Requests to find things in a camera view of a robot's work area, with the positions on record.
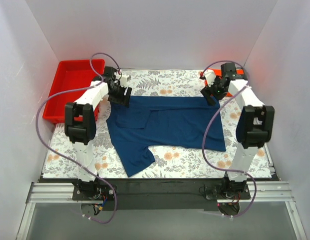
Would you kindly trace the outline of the navy blue t shirt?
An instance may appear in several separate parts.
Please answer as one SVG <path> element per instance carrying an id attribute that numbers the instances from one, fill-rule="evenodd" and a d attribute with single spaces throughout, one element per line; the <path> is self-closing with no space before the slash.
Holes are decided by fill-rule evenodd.
<path id="1" fill-rule="evenodd" d="M 131 96 L 129 107 L 111 103 L 107 126 L 126 174 L 131 177 L 155 157 L 149 146 L 173 146 L 224 152 L 220 105 L 200 96 Z"/>

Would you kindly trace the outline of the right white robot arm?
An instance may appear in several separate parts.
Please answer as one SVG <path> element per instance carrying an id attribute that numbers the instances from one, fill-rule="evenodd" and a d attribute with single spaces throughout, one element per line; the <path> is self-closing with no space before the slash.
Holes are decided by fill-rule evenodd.
<path id="1" fill-rule="evenodd" d="M 244 188 L 249 177 L 248 170 L 258 149 L 271 139 L 275 109 L 257 98 L 249 86 L 246 73 L 237 71 L 237 63 L 229 60 L 221 60 L 219 63 L 220 75 L 216 75 L 208 66 L 199 78 L 205 82 L 201 94 L 208 105 L 215 106 L 230 94 L 241 109 L 236 128 L 237 150 L 231 166 L 225 170 L 224 184 L 221 185 L 221 194 L 232 199 Z"/>

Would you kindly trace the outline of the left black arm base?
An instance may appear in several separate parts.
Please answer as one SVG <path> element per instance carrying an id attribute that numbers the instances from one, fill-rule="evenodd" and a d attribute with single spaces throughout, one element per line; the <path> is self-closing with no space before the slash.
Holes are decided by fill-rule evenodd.
<path id="1" fill-rule="evenodd" d="M 74 187 L 72 200 L 74 201 L 101 201 L 107 199 L 114 200 L 114 193 L 117 192 L 117 186 L 112 188 L 107 184 L 88 184 L 76 185 Z"/>

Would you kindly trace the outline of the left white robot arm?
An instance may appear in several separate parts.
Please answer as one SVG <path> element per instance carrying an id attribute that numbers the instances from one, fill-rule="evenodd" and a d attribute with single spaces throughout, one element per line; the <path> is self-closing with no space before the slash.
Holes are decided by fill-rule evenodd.
<path id="1" fill-rule="evenodd" d="M 77 100 L 65 105 L 64 131 L 76 151 L 76 161 L 81 165 L 78 177 L 81 182 L 92 182 L 97 175 L 92 147 L 97 132 L 95 110 L 105 96 L 111 103 L 129 107 L 130 79 L 130 75 L 106 66 L 103 74 L 94 77 L 89 88 Z"/>

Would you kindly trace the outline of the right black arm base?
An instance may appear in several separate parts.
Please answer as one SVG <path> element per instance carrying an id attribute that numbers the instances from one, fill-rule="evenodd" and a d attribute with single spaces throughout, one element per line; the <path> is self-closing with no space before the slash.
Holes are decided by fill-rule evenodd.
<path id="1" fill-rule="evenodd" d="M 249 200 L 251 194 L 246 186 L 244 191 L 224 190 L 220 184 L 203 184 L 198 189 L 199 194 L 207 200 Z"/>

